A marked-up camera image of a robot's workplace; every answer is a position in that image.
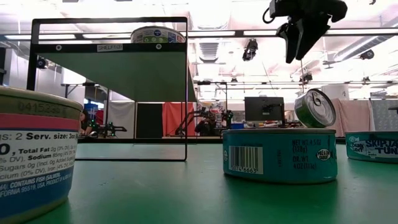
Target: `ceiling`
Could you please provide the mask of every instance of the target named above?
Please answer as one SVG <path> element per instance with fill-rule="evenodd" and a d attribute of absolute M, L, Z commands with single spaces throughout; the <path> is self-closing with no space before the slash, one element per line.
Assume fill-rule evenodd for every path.
<path fill-rule="evenodd" d="M 398 27 L 398 2 L 377 0 L 369 5 L 368 0 L 346 0 L 346 18 L 332 29 Z M 0 0 L 0 34 L 29 34 L 33 18 L 60 17 L 150 17 L 184 16 L 189 18 L 190 30 L 264 30 L 277 29 L 286 18 L 276 18 L 271 24 L 264 24 L 261 17 L 269 1 L 265 0 L 80 0 L 79 3 L 62 3 L 62 0 Z M 43 33 L 65 32 L 131 32 L 145 24 L 65 24 L 41 27 Z M 183 24 L 157 24 L 183 30 Z M 189 40 L 189 61 L 192 64 L 194 80 L 227 81 L 236 77 L 239 82 L 291 82 L 299 81 L 304 72 L 313 75 L 314 82 L 361 81 L 369 77 L 371 81 L 398 80 L 398 38 L 372 37 L 323 37 L 302 60 L 286 64 L 285 42 L 280 38 L 257 38 L 259 50 L 252 61 L 242 60 L 243 49 L 248 42 L 245 38 L 193 39 Z M 21 54 L 29 52 L 28 42 L 3 42 L 6 46 L 19 47 Z M 352 52 L 365 46 L 372 49 L 375 56 L 371 60 L 358 59 L 357 55 L 336 60 L 337 55 Z M 212 48 L 216 63 L 203 63 L 203 49 Z M 308 85 L 306 88 L 319 88 L 322 85 Z M 369 91 L 383 91 L 389 85 L 351 85 L 350 97 L 368 97 Z M 223 100 L 226 95 L 217 86 L 199 86 L 199 99 Z M 228 99 L 240 100 L 245 96 L 284 96 L 293 100 L 302 89 L 299 85 L 231 85 Z M 397 94 L 397 88 L 389 88 L 390 94 Z"/>

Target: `green tabletop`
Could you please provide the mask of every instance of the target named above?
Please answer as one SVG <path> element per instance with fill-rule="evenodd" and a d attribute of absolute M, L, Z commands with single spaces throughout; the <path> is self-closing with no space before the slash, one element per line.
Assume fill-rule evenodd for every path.
<path fill-rule="evenodd" d="M 338 180 L 320 185 L 224 175 L 217 144 L 189 146 L 187 162 L 76 161 L 69 201 L 29 223 L 398 223 L 398 165 L 354 161 L 337 147 Z"/>

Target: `shelf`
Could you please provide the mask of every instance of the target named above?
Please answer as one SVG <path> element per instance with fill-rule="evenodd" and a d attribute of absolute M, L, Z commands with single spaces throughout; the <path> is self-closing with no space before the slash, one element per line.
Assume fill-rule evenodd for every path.
<path fill-rule="evenodd" d="M 99 50 L 104 46 L 112 51 Z M 185 101 L 186 43 L 32 44 L 31 47 L 39 56 L 132 100 Z M 190 74 L 188 101 L 196 101 Z"/>

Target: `tuna can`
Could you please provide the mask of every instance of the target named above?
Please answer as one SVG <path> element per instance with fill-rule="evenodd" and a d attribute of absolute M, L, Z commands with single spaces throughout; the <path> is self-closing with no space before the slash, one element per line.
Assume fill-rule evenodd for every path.
<path fill-rule="evenodd" d="M 283 184 L 336 179 L 333 129 L 236 129 L 223 132 L 224 173 Z"/>
<path fill-rule="evenodd" d="M 146 26 L 131 33 L 132 43 L 184 43 L 185 37 L 178 31 L 159 26 Z"/>
<path fill-rule="evenodd" d="M 0 86 L 0 223 L 21 223 L 66 201 L 82 105 Z"/>
<path fill-rule="evenodd" d="M 398 163 L 398 131 L 361 131 L 346 133 L 350 159 Z"/>
<path fill-rule="evenodd" d="M 317 89 L 311 89 L 295 100 L 294 110 L 298 119 L 308 128 L 325 128 L 336 121 L 336 110 L 329 97 Z"/>

